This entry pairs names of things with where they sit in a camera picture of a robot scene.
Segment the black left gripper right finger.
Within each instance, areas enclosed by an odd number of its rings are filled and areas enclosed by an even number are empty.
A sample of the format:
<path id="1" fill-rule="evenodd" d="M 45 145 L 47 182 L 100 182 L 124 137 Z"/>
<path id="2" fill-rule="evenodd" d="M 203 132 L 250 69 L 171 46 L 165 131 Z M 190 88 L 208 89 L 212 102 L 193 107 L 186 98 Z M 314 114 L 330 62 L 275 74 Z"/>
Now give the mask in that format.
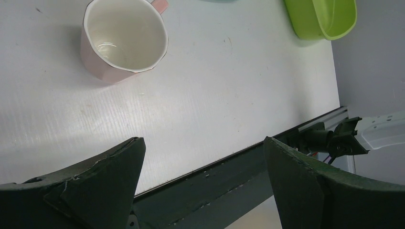
<path id="1" fill-rule="evenodd" d="M 346 172 L 272 137 L 264 153 L 283 228 L 404 228 L 403 185 Z"/>

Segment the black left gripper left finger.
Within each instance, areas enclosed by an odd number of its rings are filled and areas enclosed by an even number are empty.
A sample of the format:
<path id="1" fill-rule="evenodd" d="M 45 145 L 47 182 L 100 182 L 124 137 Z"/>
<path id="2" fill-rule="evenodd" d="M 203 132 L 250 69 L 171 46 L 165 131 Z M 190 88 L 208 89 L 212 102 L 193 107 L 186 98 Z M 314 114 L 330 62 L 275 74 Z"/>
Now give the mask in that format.
<path id="1" fill-rule="evenodd" d="M 145 157 L 142 137 L 61 170 L 0 187 L 3 229 L 124 229 Z"/>

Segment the pink white mug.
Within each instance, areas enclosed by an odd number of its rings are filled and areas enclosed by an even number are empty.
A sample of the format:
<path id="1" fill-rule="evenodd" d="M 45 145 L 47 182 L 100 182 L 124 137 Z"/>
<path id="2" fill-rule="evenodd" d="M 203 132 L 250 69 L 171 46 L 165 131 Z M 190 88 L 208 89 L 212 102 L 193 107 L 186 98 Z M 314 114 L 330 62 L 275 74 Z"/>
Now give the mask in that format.
<path id="1" fill-rule="evenodd" d="M 93 0 L 84 13 L 80 56 L 86 70 L 118 83 L 155 68 L 169 38 L 162 13 L 166 0 Z"/>

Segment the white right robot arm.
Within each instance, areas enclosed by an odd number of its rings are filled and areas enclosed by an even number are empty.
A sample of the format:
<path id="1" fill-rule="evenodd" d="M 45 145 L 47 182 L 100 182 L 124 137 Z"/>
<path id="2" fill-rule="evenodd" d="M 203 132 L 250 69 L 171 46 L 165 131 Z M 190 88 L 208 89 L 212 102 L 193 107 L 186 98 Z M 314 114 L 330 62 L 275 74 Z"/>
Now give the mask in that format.
<path id="1" fill-rule="evenodd" d="M 298 133 L 298 151 L 306 155 L 328 153 L 331 160 L 364 155 L 405 142 L 405 112 L 344 119 L 334 130 L 328 130 L 324 122 L 317 122 Z"/>

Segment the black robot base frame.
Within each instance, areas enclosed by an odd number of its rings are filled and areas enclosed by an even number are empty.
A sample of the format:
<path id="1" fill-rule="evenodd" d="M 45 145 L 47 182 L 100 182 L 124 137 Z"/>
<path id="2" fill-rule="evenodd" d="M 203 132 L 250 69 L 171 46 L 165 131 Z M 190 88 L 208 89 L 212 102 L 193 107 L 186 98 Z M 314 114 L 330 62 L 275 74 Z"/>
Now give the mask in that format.
<path id="1" fill-rule="evenodd" d="M 223 229 L 272 196 L 259 142 L 135 196 L 128 229 Z"/>

